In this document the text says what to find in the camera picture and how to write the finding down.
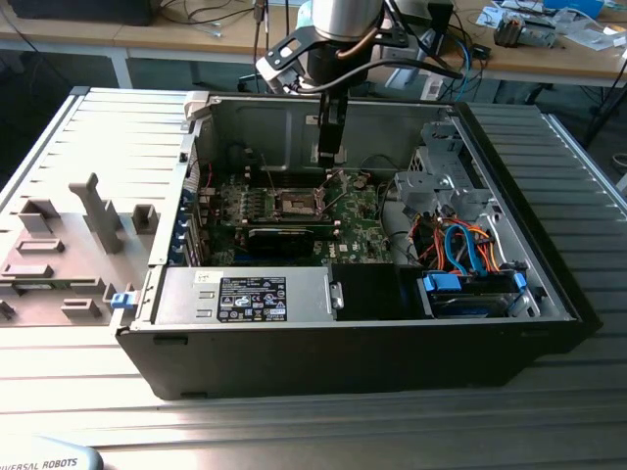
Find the metal bracket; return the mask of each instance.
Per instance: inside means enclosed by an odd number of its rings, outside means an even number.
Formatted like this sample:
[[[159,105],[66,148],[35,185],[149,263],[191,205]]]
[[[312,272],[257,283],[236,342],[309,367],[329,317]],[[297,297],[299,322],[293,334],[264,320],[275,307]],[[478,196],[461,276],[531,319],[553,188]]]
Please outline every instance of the metal bracket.
[[[331,306],[336,310],[344,308],[344,296],[342,295],[342,283],[331,282],[329,283],[329,295],[331,297]]]

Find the power supply label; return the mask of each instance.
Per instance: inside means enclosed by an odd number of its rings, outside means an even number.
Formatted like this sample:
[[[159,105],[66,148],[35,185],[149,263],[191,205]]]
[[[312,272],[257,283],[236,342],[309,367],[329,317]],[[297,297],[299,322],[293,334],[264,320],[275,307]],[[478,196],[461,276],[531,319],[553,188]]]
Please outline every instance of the power supply label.
[[[221,323],[287,320],[284,277],[222,277],[219,283]]]

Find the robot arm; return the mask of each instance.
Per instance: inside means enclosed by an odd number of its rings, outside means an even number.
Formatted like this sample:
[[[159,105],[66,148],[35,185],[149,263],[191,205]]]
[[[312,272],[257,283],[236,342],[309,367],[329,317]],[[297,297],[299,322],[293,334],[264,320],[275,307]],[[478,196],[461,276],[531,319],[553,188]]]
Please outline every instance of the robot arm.
[[[383,27],[385,18],[390,27]],[[419,41],[408,35],[393,0],[312,0],[312,21],[312,26],[296,29],[270,48],[257,69],[274,93],[320,94],[319,166],[335,165],[349,88],[364,82],[370,69],[394,65],[461,78],[454,71],[410,59],[415,57],[410,46]],[[375,45],[382,47],[383,59],[371,62]],[[299,61],[305,53],[309,80]]]

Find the motherboard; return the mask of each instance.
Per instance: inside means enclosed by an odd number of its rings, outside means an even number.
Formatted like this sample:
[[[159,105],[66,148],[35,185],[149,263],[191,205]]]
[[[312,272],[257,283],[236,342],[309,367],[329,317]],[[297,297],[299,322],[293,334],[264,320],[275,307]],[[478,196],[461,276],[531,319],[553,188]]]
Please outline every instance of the motherboard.
[[[370,175],[230,174],[206,210],[209,265],[316,266],[392,262]]]

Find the floor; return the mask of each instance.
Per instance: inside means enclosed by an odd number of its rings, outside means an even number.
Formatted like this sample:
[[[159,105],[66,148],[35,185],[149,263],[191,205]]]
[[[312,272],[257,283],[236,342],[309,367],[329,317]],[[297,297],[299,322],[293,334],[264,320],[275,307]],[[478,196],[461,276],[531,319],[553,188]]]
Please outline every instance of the floor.
[[[4,185],[28,152],[48,120],[63,103],[70,85],[116,87],[113,68],[101,57],[68,56],[23,53],[23,73],[14,73],[0,61],[0,185]],[[194,89],[190,67],[185,62],[132,60],[130,72],[137,88]],[[251,67],[241,64],[200,64],[200,76],[211,89],[236,91],[237,77],[251,72]],[[409,90],[391,91],[381,85],[371,88],[377,96],[416,99],[422,86],[419,78]],[[491,100],[496,94],[497,103],[522,103],[531,85],[519,82],[483,80],[474,98]],[[543,112],[556,114],[566,128],[581,138],[591,118],[591,107],[596,105],[595,94],[577,86],[556,85],[540,95],[537,105]],[[473,98],[474,92],[462,99]],[[595,143],[590,153],[606,174],[617,181],[621,173],[612,165],[611,156],[627,152],[622,116],[613,117]]]

